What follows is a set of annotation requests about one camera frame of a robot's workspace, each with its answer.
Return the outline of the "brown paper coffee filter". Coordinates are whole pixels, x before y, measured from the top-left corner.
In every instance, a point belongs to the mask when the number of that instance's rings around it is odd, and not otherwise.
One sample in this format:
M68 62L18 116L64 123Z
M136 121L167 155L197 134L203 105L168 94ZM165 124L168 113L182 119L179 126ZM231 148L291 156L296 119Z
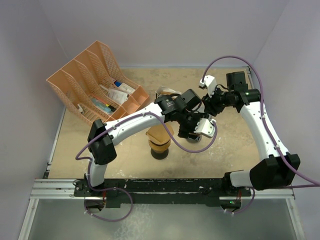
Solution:
M163 125L153 126L145 134L149 141L159 146L171 141L171 137Z

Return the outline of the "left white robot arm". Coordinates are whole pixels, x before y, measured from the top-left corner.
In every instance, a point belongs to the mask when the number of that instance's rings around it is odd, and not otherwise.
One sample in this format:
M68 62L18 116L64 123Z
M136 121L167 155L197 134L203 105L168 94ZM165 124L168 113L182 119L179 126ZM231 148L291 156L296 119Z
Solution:
M87 148L92 158L89 160L85 190L91 196L101 194L107 166L117 157L115 147L147 128L161 125L169 133L166 123L176 122L179 124L180 138L215 137L215 122L210 115L194 110L200 102L200 97L192 89L188 89L182 94L161 95L145 108L118 120L106 123L101 119L95 120L87 139Z

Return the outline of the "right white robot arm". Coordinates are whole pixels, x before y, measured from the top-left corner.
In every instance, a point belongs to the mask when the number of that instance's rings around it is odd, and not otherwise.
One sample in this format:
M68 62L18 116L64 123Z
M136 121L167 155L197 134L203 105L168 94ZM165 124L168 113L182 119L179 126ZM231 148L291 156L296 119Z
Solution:
M248 87L245 73L228 73L226 80L226 87L219 86L211 75L206 75L199 81L198 86L207 89L207 94L202 98L204 111L216 116L227 107L236 108L255 141L259 163L248 171L227 172L222 183L223 192L233 196L240 187L254 188L258 191L288 187L300 166L299 156L291 154L279 139L265 105L261 102L260 91Z

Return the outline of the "clear glass carafe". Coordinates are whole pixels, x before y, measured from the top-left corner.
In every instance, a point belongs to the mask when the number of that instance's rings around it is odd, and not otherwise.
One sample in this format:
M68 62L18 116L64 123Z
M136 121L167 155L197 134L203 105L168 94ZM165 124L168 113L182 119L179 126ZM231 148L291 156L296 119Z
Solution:
M197 136L197 137L188 137L186 139L189 143L195 144L195 143L199 143L202 140L201 136Z

